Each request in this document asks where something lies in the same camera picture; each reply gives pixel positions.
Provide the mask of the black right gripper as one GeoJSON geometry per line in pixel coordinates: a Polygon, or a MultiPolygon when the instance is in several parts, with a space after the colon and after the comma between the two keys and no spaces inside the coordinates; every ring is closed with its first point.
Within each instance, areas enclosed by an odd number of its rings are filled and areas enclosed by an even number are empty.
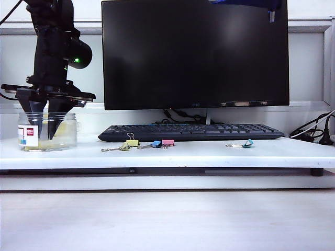
{"type": "Polygon", "coordinates": [[[269,14],[269,22],[275,22],[275,12],[281,8],[282,1],[281,0],[269,0],[261,1],[261,0],[209,0],[211,3],[220,4],[225,2],[225,4],[233,4],[233,5],[246,5],[252,7],[266,8],[268,9],[269,14]]]}

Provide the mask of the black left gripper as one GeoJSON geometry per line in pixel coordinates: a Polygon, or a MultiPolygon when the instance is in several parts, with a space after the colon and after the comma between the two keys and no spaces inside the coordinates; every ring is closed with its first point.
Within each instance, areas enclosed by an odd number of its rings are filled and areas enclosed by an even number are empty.
{"type": "Polygon", "coordinates": [[[15,94],[20,102],[29,123],[38,126],[38,138],[42,140],[53,139],[58,126],[74,105],[82,101],[92,102],[95,95],[82,92],[73,81],[66,79],[64,85],[52,86],[34,83],[33,76],[28,76],[26,81],[30,86],[2,84],[1,89],[6,93],[15,94]],[[48,131],[43,129],[43,111],[49,100],[48,131]]]}

